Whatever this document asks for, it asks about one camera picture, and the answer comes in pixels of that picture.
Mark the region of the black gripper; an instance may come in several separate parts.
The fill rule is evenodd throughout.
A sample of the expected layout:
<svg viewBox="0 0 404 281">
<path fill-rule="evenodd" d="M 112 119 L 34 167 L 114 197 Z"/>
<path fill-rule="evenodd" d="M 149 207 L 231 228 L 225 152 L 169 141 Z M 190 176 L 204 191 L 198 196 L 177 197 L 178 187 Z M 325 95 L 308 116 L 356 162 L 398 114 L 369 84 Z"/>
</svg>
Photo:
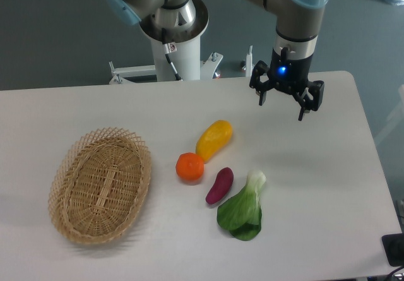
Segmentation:
<svg viewBox="0 0 404 281">
<path fill-rule="evenodd" d="M 305 114 L 318 111 L 324 95 L 324 81 L 309 81 L 308 74 L 312 55 L 305 59 L 283 60 L 274 49 L 270 67 L 264 61 L 258 61 L 253 67 L 249 87 L 259 97 L 259 106 L 266 101 L 266 93 L 272 89 L 292 95 L 300 105 L 298 120 L 302 121 Z"/>
</svg>

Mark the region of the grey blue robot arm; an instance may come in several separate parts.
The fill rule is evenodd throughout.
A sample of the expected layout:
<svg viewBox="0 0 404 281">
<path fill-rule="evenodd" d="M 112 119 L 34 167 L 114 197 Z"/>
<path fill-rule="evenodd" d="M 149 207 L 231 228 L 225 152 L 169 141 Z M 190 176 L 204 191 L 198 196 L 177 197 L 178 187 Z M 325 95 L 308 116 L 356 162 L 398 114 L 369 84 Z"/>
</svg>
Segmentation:
<svg viewBox="0 0 404 281">
<path fill-rule="evenodd" d="M 212 78 L 200 56 L 209 16 L 202 0 L 106 0 L 124 23 L 139 25 L 151 42 L 158 81 Z M 250 87 L 265 101 L 278 90 L 300 105 L 300 115 L 320 108 L 324 83 L 309 81 L 309 69 L 328 0 L 246 0 L 276 16 L 271 62 L 248 65 Z"/>
</svg>

